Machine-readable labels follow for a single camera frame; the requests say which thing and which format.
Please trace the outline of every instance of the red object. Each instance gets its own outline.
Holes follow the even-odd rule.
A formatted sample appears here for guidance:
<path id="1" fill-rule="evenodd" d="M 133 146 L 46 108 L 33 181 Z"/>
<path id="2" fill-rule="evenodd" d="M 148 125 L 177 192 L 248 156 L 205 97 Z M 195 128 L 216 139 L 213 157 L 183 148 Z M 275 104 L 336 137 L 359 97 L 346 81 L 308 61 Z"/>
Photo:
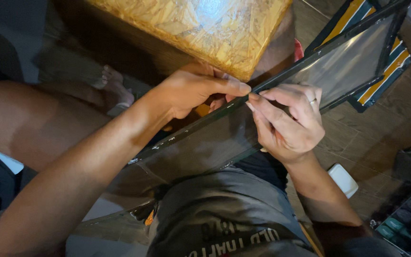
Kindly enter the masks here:
<path id="1" fill-rule="evenodd" d="M 297 62 L 300 59 L 304 58 L 304 50 L 297 38 L 294 39 L 294 61 Z"/>

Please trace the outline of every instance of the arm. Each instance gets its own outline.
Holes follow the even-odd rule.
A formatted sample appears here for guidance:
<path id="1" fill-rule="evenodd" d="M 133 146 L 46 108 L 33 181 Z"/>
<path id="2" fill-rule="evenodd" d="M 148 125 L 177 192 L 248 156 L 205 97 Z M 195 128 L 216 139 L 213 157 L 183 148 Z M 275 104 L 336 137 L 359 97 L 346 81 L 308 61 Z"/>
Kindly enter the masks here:
<path id="1" fill-rule="evenodd" d="M 367 236 L 347 197 L 320 166 L 312 149 L 324 136 L 319 112 L 321 90 L 310 85 L 280 85 L 249 96 L 259 142 L 283 163 L 306 214 L 327 249 L 352 237 Z M 289 116 L 269 101 L 289 108 Z"/>
<path id="2" fill-rule="evenodd" d="M 183 67 L 37 175 L 0 219 L 0 256 L 52 253 L 169 120 L 184 118 L 211 94 L 250 91 L 248 85 L 211 76 L 206 64 Z"/>

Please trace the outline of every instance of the fingernail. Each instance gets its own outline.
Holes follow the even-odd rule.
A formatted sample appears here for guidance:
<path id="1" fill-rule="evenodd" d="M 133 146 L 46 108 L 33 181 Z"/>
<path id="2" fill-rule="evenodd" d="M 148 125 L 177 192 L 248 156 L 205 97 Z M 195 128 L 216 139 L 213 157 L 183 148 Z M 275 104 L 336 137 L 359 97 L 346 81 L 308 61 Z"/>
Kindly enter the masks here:
<path id="1" fill-rule="evenodd" d="M 250 110 L 252 110 L 252 112 L 255 111 L 255 108 L 253 107 L 253 105 L 250 102 L 246 101 L 245 103 L 247 104 L 248 108 L 250 108 Z"/>
<path id="2" fill-rule="evenodd" d="M 245 83 L 240 83 L 239 90 L 244 94 L 248 94 L 248 93 L 250 93 L 252 88 L 249 85 L 245 84 Z"/>
<path id="3" fill-rule="evenodd" d="M 254 93 L 250 93 L 250 94 L 248 95 L 248 98 L 250 98 L 250 99 L 252 99 L 252 100 L 258 100 L 258 99 L 259 99 L 259 96 L 258 96 L 257 94 L 254 94 Z"/>

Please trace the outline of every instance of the bare foot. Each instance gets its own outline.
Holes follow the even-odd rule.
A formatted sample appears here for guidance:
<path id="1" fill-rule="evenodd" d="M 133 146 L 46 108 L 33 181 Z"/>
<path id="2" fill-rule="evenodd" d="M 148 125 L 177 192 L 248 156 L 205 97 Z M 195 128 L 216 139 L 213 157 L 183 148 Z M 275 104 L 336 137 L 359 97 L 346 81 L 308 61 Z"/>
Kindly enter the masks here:
<path id="1" fill-rule="evenodd" d="M 103 90 L 108 92 L 108 101 L 119 109 L 126 109 L 134 103 L 134 96 L 131 89 L 123 86 L 123 75 L 112 67 L 105 65 L 102 71 L 102 83 L 105 85 Z"/>

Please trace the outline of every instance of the black frame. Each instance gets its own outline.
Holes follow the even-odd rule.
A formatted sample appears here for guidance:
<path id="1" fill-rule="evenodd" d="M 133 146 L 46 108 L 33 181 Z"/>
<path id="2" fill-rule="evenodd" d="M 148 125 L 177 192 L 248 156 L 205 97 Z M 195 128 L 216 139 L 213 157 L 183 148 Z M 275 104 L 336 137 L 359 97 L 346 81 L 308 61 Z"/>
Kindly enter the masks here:
<path id="1" fill-rule="evenodd" d="M 396 33 L 400 29 L 402 22 L 406 16 L 408 6 L 410 5 L 411 0 L 396 0 L 392 3 L 389 3 L 386 5 L 384 8 L 382 8 L 380 11 L 377 11 L 371 15 L 369 15 L 367 18 L 363 19 L 362 21 L 354 24 L 350 28 L 348 28 L 346 31 L 343 31 L 339 35 L 335 36 L 325 44 L 317 47 L 315 49 L 315 44 L 321 44 L 323 40 L 320 41 L 320 37 L 317 37 L 317 42 L 313 42 L 311 44 L 312 47 L 309 46 L 309 48 L 306 50 L 307 55 L 294 63 L 291 67 L 288 69 L 282 71 L 281 73 L 275 75 L 274 77 L 262 82 L 261 84 L 255 86 L 252 90 L 253 93 L 259 93 L 262 90 L 267 90 L 270 88 L 273 88 L 277 86 L 279 83 L 281 83 L 283 80 L 288 79 L 295 73 L 299 72 L 303 68 L 307 67 L 308 65 L 312 64 L 319 58 L 323 57 L 330 51 L 334 50 L 335 48 L 339 47 L 343 43 L 347 42 L 350 38 L 353 38 L 357 36 L 359 33 L 367 30 L 369 27 L 377 23 L 380 19 L 384 19 L 389 17 L 392 14 L 395 14 L 394 20 L 391 23 L 391 26 L 389 28 L 389 32 L 387 34 L 387 37 L 385 39 L 385 44 L 384 44 L 384 49 L 381 52 L 380 55 L 380 60 L 377 65 L 377 69 L 375 72 L 375 77 L 367 81 L 366 83 L 358 86 L 357 88 L 349 91 L 348 93 L 344 94 L 337 100 L 329 103 L 328 105 L 322 107 L 320 111 L 322 113 L 336 107 L 337 105 L 345 102 L 349 96 L 355 93 L 359 93 L 363 90 L 368 89 L 371 85 L 374 85 L 381 79 L 383 79 L 383 71 L 385 69 L 385 65 L 388 62 L 389 54 L 391 52 L 391 47 L 394 43 L 394 40 L 396 38 Z M 340 16 L 342 16 L 343 12 L 345 12 L 346 8 L 344 9 L 344 6 L 347 8 L 348 5 L 344 4 L 341 8 L 340 11 L 342 13 Z M 322 33 L 325 34 L 327 31 L 331 30 L 332 28 L 329 28 L 328 26 L 323 29 Z M 227 103 L 226 105 L 218 108 L 215 110 L 213 113 L 208 114 L 201 119 L 191 123 L 190 125 L 184 127 L 182 130 L 179 130 L 172 135 L 168 136 L 167 138 L 164 138 L 160 142 L 156 143 L 156 145 L 152 148 L 148 148 L 140 152 L 134 159 L 132 159 L 128 164 L 134 164 L 142 159 L 148 158 L 151 156 L 155 151 L 158 151 L 159 149 L 162 149 L 166 146 L 172 145 L 173 143 L 176 143 L 180 139 L 183 139 L 187 136 L 189 136 L 191 133 L 199 130 L 203 126 L 218 120 L 225 115 L 229 114 L 233 110 L 235 110 L 237 107 L 242 106 L 246 101 L 248 100 L 248 96 L 243 96 L 243 97 L 237 97 L 236 99 L 232 100 L 231 102 Z M 253 149 L 249 149 L 246 153 L 241 154 L 242 156 L 248 155 L 253 153 Z"/>

